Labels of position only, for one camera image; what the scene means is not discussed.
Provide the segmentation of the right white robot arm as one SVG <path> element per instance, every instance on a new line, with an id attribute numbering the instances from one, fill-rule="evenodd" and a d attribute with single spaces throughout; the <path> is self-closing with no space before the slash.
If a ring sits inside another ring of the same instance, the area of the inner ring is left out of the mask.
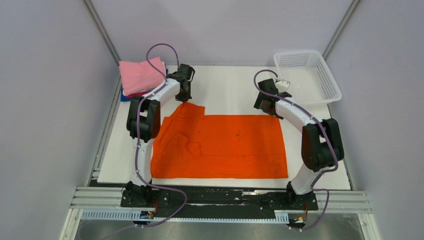
<path id="1" fill-rule="evenodd" d="M 298 209 L 306 201 L 305 194 L 312 192 L 318 179 L 338 169 L 344 159 L 344 147 L 338 122 L 333 118 L 313 116 L 295 103 L 287 92 L 279 92 L 272 78 L 256 82 L 259 94 L 254 108 L 288 121 L 301 133 L 301 159 L 303 164 L 289 182 L 286 204 Z"/>

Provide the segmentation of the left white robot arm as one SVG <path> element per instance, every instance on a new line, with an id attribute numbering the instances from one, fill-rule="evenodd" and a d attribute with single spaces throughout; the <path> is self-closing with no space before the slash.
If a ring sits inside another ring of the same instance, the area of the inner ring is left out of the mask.
<path id="1" fill-rule="evenodd" d="M 181 63 L 159 86 L 130 101 L 126 129 L 134 142 L 134 169 L 123 192 L 124 200 L 135 200 L 142 207 L 152 203 L 151 160 L 154 139 L 161 129 L 161 107 L 172 98 L 180 102 L 192 98 L 191 82 L 195 72 L 192 66 Z"/>

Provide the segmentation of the orange t shirt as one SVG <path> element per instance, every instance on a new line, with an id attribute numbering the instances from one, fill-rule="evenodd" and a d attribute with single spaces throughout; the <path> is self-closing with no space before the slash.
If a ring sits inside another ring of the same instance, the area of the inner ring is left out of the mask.
<path id="1" fill-rule="evenodd" d="M 207 115 L 183 103 L 163 119 L 150 163 L 156 179 L 286 179 L 280 121 L 270 115 Z"/>

